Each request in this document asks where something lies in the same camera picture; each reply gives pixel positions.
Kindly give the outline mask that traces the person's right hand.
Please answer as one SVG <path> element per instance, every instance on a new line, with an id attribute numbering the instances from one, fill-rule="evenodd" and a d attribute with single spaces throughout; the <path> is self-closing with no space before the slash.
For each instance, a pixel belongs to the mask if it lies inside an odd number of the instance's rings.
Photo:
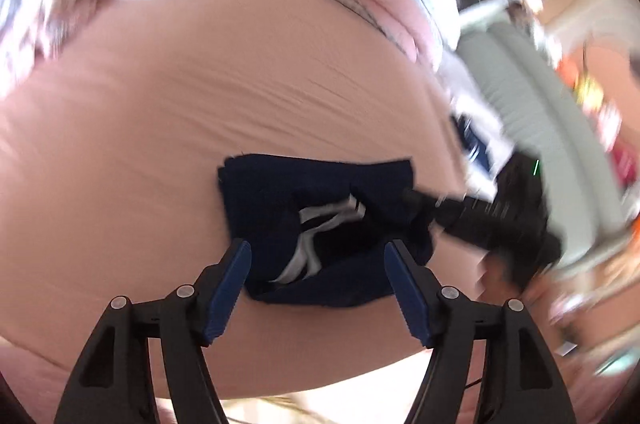
<path id="1" fill-rule="evenodd" d="M 536 276 L 526 289 L 521 290 L 511 281 L 506 264 L 495 254 L 486 254 L 480 266 L 483 272 L 478 285 L 480 301 L 483 303 L 503 305 L 511 299 L 535 303 L 547 293 L 548 281 L 543 275 Z"/>

